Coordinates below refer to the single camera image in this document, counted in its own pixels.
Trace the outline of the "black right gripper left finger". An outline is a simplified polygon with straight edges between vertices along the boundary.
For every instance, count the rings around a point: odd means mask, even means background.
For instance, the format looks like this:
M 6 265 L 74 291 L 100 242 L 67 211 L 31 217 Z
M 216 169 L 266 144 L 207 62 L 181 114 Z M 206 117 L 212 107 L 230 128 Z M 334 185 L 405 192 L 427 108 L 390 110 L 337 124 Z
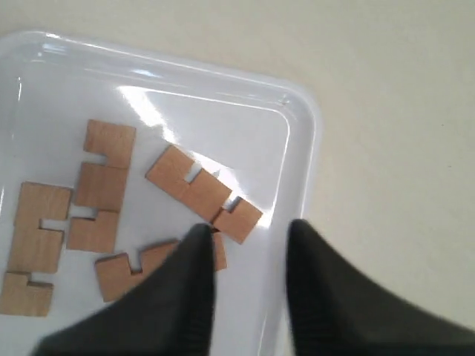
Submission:
M 212 229 L 196 224 L 165 262 L 107 308 L 44 337 L 34 355 L 208 355 L 216 299 Z

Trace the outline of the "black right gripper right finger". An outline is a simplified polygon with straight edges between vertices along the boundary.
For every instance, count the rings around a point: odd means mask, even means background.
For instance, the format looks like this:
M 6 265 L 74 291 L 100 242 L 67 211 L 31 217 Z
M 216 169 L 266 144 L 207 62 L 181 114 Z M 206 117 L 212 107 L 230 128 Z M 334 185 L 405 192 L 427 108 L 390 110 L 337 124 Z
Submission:
M 474 332 L 397 297 L 306 221 L 287 233 L 286 297 L 295 355 L 473 355 Z

